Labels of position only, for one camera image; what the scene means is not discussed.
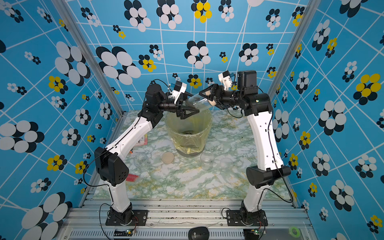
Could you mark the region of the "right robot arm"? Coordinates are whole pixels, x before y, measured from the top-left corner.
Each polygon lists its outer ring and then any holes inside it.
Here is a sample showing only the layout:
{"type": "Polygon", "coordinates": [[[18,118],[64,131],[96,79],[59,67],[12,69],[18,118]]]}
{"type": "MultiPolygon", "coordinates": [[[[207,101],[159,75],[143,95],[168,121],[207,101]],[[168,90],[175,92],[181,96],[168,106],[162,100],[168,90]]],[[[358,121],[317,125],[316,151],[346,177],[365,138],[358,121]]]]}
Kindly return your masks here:
{"type": "Polygon", "coordinates": [[[262,202],[275,181],[289,176],[291,169],[284,165],[279,154],[272,127],[273,107],[268,94],[257,85],[256,71],[241,71],[236,74],[237,90],[231,90],[232,77],[228,71],[219,74],[220,85],[213,84],[199,92],[209,104],[226,110],[240,107],[247,117],[257,149],[257,164],[246,169],[250,183],[248,193],[240,208],[241,220],[252,226],[255,222],[267,226],[262,202]]]}

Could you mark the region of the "right circuit board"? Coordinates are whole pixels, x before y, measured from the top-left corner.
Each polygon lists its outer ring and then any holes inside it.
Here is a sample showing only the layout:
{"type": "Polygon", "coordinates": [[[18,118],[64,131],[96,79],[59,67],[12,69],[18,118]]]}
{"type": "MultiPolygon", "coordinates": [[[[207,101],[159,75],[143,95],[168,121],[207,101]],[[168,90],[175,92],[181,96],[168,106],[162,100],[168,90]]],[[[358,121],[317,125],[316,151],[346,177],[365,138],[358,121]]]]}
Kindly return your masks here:
{"type": "Polygon", "coordinates": [[[255,229],[244,229],[244,238],[245,240],[259,240],[260,231],[255,229]]]}

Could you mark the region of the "circuit board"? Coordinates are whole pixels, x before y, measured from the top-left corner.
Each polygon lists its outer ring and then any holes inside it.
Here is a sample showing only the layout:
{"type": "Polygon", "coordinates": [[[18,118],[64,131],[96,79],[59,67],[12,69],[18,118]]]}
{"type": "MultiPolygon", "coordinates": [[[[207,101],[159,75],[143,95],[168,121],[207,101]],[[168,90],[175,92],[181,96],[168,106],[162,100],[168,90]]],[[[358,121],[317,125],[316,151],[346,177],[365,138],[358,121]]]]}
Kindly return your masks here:
{"type": "Polygon", "coordinates": [[[128,229],[128,230],[119,230],[116,229],[114,231],[114,237],[132,237],[135,233],[135,230],[128,229]]]}
{"type": "Polygon", "coordinates": [[[260,231],[255,229],[244,229],[244,238],[245,240],[259,240],[260,231]]]}

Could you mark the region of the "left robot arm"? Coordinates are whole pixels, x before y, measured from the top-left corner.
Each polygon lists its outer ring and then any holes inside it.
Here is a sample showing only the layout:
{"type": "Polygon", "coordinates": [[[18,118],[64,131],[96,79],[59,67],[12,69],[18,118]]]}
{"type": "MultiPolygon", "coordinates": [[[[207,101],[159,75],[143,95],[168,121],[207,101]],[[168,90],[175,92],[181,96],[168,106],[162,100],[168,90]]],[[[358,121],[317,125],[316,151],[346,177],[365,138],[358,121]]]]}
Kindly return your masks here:
{"type": "Polygon", "coordinates": [[[185,83],[177,81],[172,87],[170,93],[165,93],[159,84],[150,84],[142,110],[132,125],[106,148],[95,150],[96,170],[108,186],[112,201],[106,222],[108,226],[140,224],[126,191],[129,168],[124,159],[134,146],[160,122],[164,112],[175,113],[182,120],[199,113],[199,110],[184,105],[191,96],[185,83]]]}

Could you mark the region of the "clear plastic tea jar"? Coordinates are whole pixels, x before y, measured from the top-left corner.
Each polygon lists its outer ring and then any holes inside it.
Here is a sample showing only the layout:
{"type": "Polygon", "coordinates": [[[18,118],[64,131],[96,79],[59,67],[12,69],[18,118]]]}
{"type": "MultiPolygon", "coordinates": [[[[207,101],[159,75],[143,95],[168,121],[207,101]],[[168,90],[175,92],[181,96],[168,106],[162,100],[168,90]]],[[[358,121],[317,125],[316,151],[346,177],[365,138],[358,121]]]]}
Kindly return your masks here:
{"type": "Polygon", "coordinates": [[[203,170],[209,170],[213,166],[215,157],[210,152],[203,152],[201,154],[200,159],[201,159],[202,169],[203,170]]]}

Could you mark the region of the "jar with wooden lid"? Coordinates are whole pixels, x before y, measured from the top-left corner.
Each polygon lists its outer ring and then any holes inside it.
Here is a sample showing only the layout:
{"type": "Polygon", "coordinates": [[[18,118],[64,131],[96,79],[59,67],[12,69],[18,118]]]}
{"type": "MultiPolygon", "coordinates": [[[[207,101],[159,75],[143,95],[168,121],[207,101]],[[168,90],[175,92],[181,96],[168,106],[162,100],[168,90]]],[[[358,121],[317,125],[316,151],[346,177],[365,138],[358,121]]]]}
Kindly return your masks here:
{"type": "Polygon", "coordinates": [[[213,107],[208,99],[200,96],[199,94],[188,98],[186,100],[186,106],[199,110],[199,112],[208,110],[213,107]]]}
{"type": "Polygon", "coordinates": [[[147,167],[149,164],[149,159],[148,159],[148,156],[145,155],[145,154],[137,154],[135,155],[134,157],[134,165],[138,168],[138,169],[144,169],[145,167],[147,167]]]}

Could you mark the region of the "pink card package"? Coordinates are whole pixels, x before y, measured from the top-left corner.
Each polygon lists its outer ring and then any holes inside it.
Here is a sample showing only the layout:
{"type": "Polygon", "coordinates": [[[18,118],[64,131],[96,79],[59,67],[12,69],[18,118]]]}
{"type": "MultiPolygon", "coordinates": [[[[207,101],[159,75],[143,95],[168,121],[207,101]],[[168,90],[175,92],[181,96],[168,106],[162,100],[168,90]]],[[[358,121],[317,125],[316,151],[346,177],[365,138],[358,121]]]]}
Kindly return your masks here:
{"type": "Polygon", "coordinates": [[[145,134],[142,138],[140,138],[136,146],[140,147],[140,146],[145,146],[147,144],[148,144],[148,135],[145,134]]]}

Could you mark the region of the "left circuit board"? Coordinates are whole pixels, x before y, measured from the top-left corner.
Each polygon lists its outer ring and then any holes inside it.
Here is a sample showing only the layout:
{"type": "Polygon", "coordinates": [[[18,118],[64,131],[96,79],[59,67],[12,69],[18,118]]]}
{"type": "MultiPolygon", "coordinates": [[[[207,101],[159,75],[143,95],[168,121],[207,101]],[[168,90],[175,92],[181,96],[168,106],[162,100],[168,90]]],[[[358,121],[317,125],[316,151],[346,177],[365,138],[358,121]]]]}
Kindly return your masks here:
{"type": "Polygon", "coordinates": [[[119,230],[116,229],[114,231],[114,237],[132,237],[135,233],[135,230],[128,229],[128,230],[119,230]]]}

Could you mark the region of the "small red packet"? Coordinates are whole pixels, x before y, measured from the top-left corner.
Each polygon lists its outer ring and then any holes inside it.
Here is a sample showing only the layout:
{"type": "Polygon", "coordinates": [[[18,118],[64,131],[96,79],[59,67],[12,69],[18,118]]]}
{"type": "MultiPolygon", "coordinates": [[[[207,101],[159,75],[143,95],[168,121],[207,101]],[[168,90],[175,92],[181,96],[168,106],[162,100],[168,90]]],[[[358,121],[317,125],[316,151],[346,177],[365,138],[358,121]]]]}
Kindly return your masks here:
{"type": "Polygon", "coordinates": [[[127,182],[135,182],[138,178],[139,178],[139,176],[137,176],[137,175],[129,174],[126,178],[126,181],[127,182]]]}

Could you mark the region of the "round wooden jar lid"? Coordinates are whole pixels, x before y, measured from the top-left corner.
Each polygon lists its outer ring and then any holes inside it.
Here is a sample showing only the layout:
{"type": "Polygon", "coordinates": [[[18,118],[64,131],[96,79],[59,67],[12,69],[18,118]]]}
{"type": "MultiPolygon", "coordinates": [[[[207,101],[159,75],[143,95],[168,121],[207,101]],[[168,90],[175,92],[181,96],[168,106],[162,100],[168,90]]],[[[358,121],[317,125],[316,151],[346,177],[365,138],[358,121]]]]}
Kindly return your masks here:
{"type": "Polygon", "coordinates": [[[174,160],[175,160],[175,156],[174,156],[174,154],[173,153],[171,153],[171,152],[165,152],[163,155],[162,155],[162,162],[164,163],[164,164],[171,164],[171,163],[173,163],[174,162],[174,160]]]}

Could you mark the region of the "green tape roll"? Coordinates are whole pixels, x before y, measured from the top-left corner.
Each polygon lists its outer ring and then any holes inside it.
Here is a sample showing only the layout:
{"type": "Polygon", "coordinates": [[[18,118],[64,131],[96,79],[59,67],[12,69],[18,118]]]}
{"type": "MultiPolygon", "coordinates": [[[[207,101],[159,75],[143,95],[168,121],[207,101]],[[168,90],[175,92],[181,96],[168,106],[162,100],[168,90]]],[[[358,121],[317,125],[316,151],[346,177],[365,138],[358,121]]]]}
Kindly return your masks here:
{"type": "Polygon", "coordinates": [[[294,226],[289,228],[289,234],[290,234],[290,236],[292,236],[293,238],[296,238],[296,239],[301,237],[301,231],[297,227],[294,227],[294,226]]]}

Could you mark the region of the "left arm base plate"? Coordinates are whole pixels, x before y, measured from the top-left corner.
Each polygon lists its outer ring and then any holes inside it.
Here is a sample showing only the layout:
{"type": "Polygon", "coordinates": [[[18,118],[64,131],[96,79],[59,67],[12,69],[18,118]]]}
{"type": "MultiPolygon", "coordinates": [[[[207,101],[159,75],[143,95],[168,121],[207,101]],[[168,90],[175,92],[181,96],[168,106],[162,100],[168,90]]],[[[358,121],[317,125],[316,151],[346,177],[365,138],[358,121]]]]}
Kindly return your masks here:
{"type": "Polygon", "coordinates": [[[106,226],[145,226],[148,213],[148,210],[127,210],[124,213],[119,213],[110,209],[106,226]]]}

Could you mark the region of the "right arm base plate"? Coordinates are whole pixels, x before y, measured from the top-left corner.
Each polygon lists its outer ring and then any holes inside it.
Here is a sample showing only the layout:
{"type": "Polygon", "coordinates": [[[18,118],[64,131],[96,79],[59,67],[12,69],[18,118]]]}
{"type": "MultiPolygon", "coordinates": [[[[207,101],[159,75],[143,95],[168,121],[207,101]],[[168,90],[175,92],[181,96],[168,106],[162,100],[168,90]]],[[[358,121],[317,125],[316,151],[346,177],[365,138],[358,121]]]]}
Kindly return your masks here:
{"type": "Polygon", "coordinates": [[[226,215],[227,224],[230,227],[266,227],[268,220],[264,210],[259,210],[253,213],[246,210],[227,210],[226,215]]]}

